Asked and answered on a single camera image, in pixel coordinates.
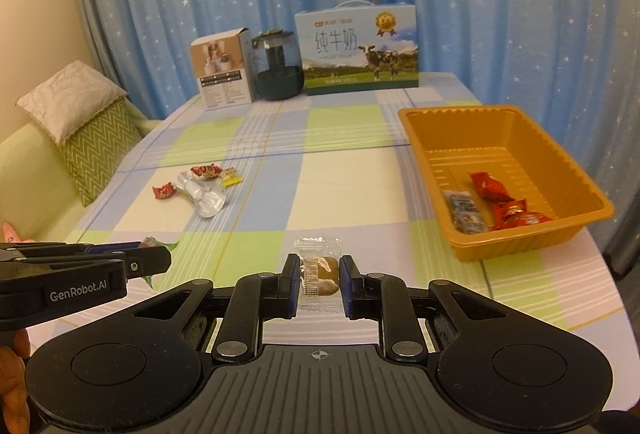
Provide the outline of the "person's left hand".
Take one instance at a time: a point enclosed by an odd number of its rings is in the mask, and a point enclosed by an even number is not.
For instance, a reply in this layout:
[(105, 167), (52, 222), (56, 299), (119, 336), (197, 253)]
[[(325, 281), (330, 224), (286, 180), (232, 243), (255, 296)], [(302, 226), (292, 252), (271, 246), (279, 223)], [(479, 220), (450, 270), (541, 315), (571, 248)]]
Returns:
[(11, 347), (1, 346), (1, 411), (2, 420), (11, 434), (29, 432), (30, 412), (25, 383), (25, 362), (30, 354), (26, 329), (15, 333)]

